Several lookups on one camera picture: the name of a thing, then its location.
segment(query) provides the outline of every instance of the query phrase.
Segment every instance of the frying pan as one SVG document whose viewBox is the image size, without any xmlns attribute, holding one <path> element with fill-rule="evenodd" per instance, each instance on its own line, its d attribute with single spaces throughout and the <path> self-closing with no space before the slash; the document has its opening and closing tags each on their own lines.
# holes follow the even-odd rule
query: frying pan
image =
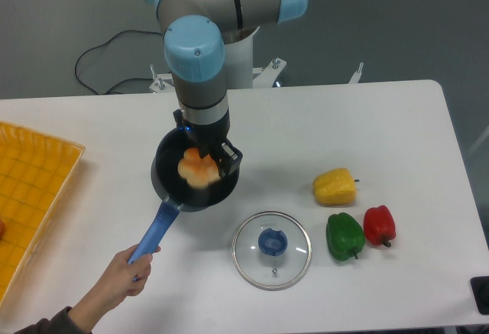
<svg viewBox="0 0 489 334">
<path fill-rule="evenodd" d="M 187 148 L 195 147 L 185 128 L 170 131 L 158 146 L 151 165 L 151 181 L 163 200 L 149 229 L 141 239 L 129 263 L 144 254 L 152 254 L 175 218 L 183 212 L 197 212 L 213 206 L 231 194 L 238 182 L 239 169 L 205 189 L 194 189 L 178 174 L 178 163 Z"/>
</svg>

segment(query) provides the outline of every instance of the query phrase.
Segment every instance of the pot lid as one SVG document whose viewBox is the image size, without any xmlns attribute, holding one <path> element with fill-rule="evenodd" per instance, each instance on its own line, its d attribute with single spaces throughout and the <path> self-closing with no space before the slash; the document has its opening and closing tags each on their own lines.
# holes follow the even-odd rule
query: pot lid
<svg viewBox="0 0 489 334">
<path fill-rule="evenodd" d="M 264 290 L 293 286 L 311 262 L 311 241 L 294 218 L 281 212 L 260 212 L 246 219 L 232 242 L 239 274 Z"/>
</svg>

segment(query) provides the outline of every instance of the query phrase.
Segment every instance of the yellow tray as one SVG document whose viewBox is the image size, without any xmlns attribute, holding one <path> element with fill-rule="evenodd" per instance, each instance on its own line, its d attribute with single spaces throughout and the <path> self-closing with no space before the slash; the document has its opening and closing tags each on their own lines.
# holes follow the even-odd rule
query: yellow tray
<svg viewBox="0 0 489 334">
<path fill-rule="evenodd" d="M 85 147 L 0 122 L 0 305 Z"/>
</svg>

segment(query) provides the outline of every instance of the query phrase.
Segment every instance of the sleeve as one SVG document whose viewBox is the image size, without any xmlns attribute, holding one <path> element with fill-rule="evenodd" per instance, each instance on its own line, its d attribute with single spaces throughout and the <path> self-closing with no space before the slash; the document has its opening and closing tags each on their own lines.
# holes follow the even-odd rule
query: sleeve
<svg viewBox="0 0 489 334">
<path fill-rule="evenodd" d="M 14 334 L 86 334 L 71 321 L 68 316 L 70 310 L 71 307 L 65 307 L 53 319 L 42 319 L 37 324 L 21 329 Z"/>
</svg>

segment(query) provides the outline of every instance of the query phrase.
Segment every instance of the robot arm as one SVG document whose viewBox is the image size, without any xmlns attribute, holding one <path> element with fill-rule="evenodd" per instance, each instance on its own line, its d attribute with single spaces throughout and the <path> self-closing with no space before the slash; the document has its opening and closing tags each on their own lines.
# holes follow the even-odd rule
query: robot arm
<svg viewBox="0 0 489 334">
<path fill-rule="evenodd" d="M 174 112 L 177 126 L 186 129 L 202 157 L 211 154 L 221 176 L 237 170 L 242 158 L 227 139 L 230 122 L 223 37 L 239 40 L 243 30 L 300 17 L 307 2 L 153 0 L 180 104 Z"/>
</svg>

